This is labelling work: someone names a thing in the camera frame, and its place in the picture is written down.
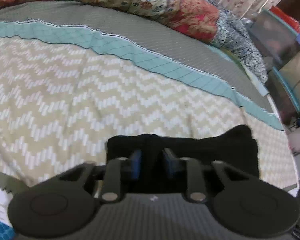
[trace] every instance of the plastic storage bin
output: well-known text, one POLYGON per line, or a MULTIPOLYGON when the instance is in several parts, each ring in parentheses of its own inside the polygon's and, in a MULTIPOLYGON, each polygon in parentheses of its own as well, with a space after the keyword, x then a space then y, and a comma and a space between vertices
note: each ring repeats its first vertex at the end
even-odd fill
POLYGON ((279 69, 300 51, 298 33, 268 10, 262 10, 247 30, 262 56, 273 57, 279 69))
POLYGON ((278 79, 274 71, 270 71, 268 76, 269 79, 266 82, 266 88, 269 90, 278 109, 282 122, 289 124, 292 117, 298 116, 298 112, 286 91, 285 85, 278 79))

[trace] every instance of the zigzag pattern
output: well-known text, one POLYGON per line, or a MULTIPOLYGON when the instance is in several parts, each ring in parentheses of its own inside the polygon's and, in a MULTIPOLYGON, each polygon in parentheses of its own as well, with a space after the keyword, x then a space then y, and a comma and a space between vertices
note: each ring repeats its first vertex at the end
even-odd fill
POLYGON ((115 135, 205 138, 245 123, 258 139, 262 178, 295 184, 285 134, 226 98, 75 45, 0 38, 0 171, 28 184, 105 163, 115 135))

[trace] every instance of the bedspread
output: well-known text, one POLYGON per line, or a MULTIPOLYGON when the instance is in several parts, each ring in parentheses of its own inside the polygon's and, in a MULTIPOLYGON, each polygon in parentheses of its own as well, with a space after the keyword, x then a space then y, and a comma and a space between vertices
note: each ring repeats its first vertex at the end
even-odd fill
MULTIPOLYGON (((34 0, 0 0, 0 7, 34 0)), ((206 0, 77 0, 148 17, 173 30, 232 52, 260 80, 267 80, 262 57, 248 36, 233 28, 231 19, 206 0)))
POLYGON ((86 160, 103 164, 118 134, 204 138, 239 124, 258 142, 260 178, 295 187, 280 122, 218 77, 82 25, 0 22, 6 174, 36 184, 86 160))

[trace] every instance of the bed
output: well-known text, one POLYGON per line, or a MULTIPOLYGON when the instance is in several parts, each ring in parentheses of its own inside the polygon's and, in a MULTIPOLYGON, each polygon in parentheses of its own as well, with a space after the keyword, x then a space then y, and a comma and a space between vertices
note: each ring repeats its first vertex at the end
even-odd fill
POLYGON ((283 126, 233 57, 160 22, 78 1, 0 9, 0 222, 6 225, 7 205, 22 185, 84 161, 104 164, 112 136, 206 138, 239 124, 258 142, 260 179, 296 195, 283 126))

